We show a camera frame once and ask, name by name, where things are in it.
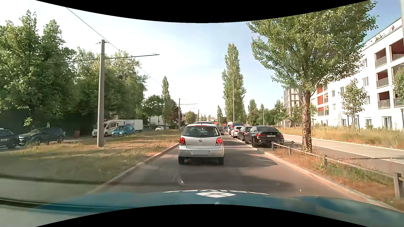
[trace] taillight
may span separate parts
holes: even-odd
[[[181,137],[181,139],[179,139],[179,144],[180,145],[186,145],[184,137]]]
[[[217,138],[217,140],[216,140],[216,145],[223,145],[223,140],[222,140],[222,138]]]

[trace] license plate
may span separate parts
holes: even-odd
[[[209,150],[192,150],[192,155],[209,155]]]

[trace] silver hatchback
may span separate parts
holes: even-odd
[[[224,164],[225,148],[222,135],[212,124],[189,124],[179,140],[178,162],[187,159],[212,158]]]

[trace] sky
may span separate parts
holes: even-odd
[[[197,113],[199,110],[200,113],[216,116],[218,105],[223,110],[225,102],[222,98],[221,73],[225,69],[224,56],[229,43],[234,43],[239,51],[241,74],[247,90],[244,98],[246,111],[251,99],[258,106],[263,103],[265,107],[272,108],[276,100],[283,96],[281,84],[270,78],[274,72],[265,69],[253,57],[251,41],[255,35],[246,22],[170,23],[70,9],[97,34],[63,6],[35,0],[13,0],[2,2],[0,25],[5,25],[6,20],[20,25],[19,17],[28,9],[37,14],[40,34],[42,27],[55,19],[69,48],[80,46],[99,53],[101,46],[96,43],[101,41],[101,34],[116,48],[132,56],[159,54],[137,58],[142,69],[151,76],[147,80],[145,97],[161,95],[162,80],[166,76],[172,99],[177,103],[181,99],[181,104],[195,104],[181,105],[183,112],[192,110]],[[382,0],[370,13],[380,16],[377,20],[379,28],[368,32],[365,41],[400,18],[400,0]],[[105,44],[106,54],[117,52],[111,44]],[[199,84],[214,85],[217,89],[203,89]]]

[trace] grass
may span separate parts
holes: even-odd
[[[178,130],[145,132],[107,138],[103,148],[97,147],[96,139],[89,139],[77,144],[40,145],[3,153],[0,174],[9,179],[101,184],[176,144],[179,135]]]
[[[280,128],[280,132],[289,135],[302,135],[301,128]],[[311,136],[318,139],[367,144],[380,147],[404,149],[404,134],[398,130],[388,129],[361,129],[349,130],[347,127],[313,127]]]
[[[334,163],[329,160],[324,166],[322,158],[293,151],[288,155],[287,149],[268,150],[275,156],[290,163],[312,170],[326,176],[335,182],[345,185],[350,189],[359,191],[372,199],[389,204],[404,211],[404,200],[395,198],[393,179],[374,172]]]

